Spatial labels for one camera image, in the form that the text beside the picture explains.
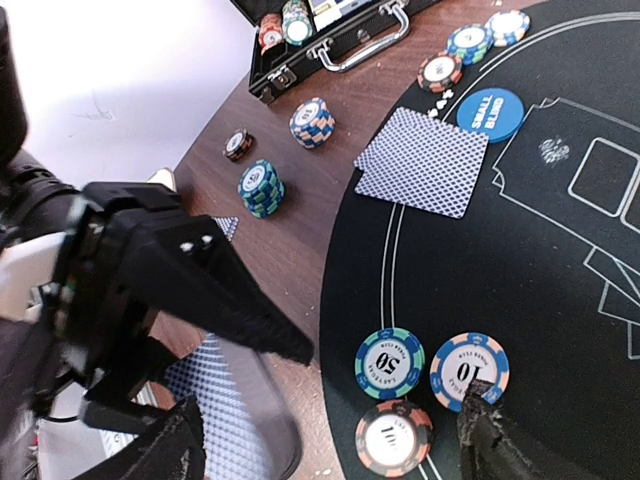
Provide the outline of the orange chip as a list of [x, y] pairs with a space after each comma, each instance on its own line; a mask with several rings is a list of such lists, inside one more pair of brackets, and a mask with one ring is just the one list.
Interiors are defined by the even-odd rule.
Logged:
[[430, 453], [433, 423], [425, 410], [407, 400], [388, 400], [368, 410], [355, 430], [359, 460], [386, 478], [402, 477]]

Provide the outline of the card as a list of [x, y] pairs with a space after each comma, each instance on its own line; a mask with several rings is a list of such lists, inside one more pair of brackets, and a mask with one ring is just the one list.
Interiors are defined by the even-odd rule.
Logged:
[[374, 150], [366, 149], [361, 152], [354, 160], [353, 165], [356, 169], [365, 171], [369, 164], [375, 159], [376, 152]]
[[470, 203], [488, 141], [485, 134], [398, 107], [366, 147], [376, 155], [362, 171], [355, 192], [460, 219]]

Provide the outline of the black poker chip case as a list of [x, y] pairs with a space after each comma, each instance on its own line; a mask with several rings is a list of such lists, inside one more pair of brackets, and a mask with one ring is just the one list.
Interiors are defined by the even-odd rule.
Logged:
[[302, 45], [284, 42], [265, 53], [255, 34], [248, 92], [270, 104], [321, 69], [351, 70], [403, 40], [411, 17], [433, 4], [430, 0], [367, 2]]

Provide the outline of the playing card deck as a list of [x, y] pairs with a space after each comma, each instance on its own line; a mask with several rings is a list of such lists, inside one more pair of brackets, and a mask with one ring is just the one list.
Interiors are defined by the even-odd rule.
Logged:
[[302, 456], [297, 422], [264, 358], [213, 334], [167, 368], [174, 398], [194, 395], [208, 479], [288, 479]]

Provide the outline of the blue small blind button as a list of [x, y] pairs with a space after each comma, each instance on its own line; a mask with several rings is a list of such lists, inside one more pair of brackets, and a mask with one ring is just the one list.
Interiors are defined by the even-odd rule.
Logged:
[[487, 135], [489, 143], [495, 144], [511, 138], [524, 116], [524, 104], [515, 93], [503, 88], [485, 88], [463, 100], [456, 122], [466, 131]]

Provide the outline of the red brown chip stack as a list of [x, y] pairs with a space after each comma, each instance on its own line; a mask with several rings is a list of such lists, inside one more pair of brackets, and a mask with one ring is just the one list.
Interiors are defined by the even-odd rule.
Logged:
[[237, 129], [231, 134], [223, 149], [223, 153], [230, 161], [238, 161], [249, 152], [254, 143], [254, 137], [245, 128]]

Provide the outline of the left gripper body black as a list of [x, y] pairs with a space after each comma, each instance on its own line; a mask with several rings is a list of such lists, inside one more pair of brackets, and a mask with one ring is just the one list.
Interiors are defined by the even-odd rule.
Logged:
[[212, 332], [220, 228], [160, 184], [93, 182], [70, 204], [46, 319], [73, 378], [134, 390], [171, 356], [149, 332], [165, 311]]

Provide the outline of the blue ten chip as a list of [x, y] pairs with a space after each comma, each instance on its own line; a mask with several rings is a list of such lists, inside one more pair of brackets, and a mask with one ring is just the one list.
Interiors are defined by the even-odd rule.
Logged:
[[497, 12], [485, 24], [493, 38], [495, 47], [507, 47], [519, 42], [531, 25], [528, 14], [520, 10]]

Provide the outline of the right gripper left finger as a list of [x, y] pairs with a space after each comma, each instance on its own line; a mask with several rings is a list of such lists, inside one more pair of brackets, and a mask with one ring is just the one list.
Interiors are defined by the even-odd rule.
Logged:
[[116, 455], [74, 480], [201, 480], [204, 427], [194, 395], [183, 398]]

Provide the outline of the white blue chip stack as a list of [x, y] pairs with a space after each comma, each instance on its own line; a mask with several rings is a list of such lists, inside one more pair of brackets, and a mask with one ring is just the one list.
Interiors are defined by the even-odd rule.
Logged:
[[458, 334], [446, 341], [434, 355], [430, 385], [436, 399], [450, 411], [459, 413], [473, 380], [490, 384], [483, 398], [496, 403], [505, 393], [510, 365], [504, 348], [492, 337], [477, 332]]

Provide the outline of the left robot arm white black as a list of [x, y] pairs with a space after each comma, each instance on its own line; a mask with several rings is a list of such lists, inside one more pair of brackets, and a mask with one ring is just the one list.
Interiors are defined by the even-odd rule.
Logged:
[[312, 341], [262, 292], [209, 216], [160, 184], [62, 183], [23, 148], [27, 119], [1, 33], [1, 431], [84, 386], [90, 427], [140, 434], [163, 416], [134, 397], [173, 354], [159, 312], [309, 364]]

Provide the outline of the green fifty chip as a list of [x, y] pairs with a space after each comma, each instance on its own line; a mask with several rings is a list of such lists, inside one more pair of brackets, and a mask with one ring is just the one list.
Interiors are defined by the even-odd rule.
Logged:
[[377, 330], [360, 344], [354, 373], [360, 388], [377, 400], [398, 399], [419, 382], [425, 353], [418, 337], [400, 327]]

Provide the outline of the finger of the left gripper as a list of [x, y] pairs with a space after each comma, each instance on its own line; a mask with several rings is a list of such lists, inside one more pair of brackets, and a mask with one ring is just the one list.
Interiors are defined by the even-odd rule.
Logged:
[[118, 356], [102, 378], [85, 393], [79, 419], [88, 427], [141, 434], [161, 419], [165, 411], [133, 399], [148, 381], [164, 383], [166, 369], [175, 354], [153, 337], [133, 344]]
[[256, 352], [308, 365], [310, 338], [262, 291], [210, 216], [181, 219], [144, 242], [144, 300]]

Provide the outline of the green chip stack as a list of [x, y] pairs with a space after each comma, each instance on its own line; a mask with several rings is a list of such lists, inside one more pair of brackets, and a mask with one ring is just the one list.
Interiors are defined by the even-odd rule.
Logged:
[[260, 159], [242, 174], [237, 192], [245, 208], [256, 218], [274, 214], [285, 197], [285, 185], [276, 168], [267, 160]]

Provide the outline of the round black poker mat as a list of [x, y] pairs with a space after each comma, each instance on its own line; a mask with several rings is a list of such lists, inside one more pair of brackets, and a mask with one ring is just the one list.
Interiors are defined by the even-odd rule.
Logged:
[[354, 360], [372, 332], [412, 331], [428, 356], [464, 332], [505, 349], [502, 412], [581, 479], [639, 475], [639, 5], [548, 1], [524, 39], [454, 88], [442, 118], [502, 87], [523, 101], [489, 147], [463, 218], [348, 188], [324, 274], [320, 356], [344, 475], [373, 405]]

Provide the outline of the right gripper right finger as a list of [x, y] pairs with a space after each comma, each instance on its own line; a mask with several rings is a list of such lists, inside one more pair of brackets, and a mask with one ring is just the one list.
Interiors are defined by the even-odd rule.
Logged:
[[457, 418], [464, 479], [583, 479], [585, 471], [517, 427], [483, 395], [492, 384], [475, 379]]

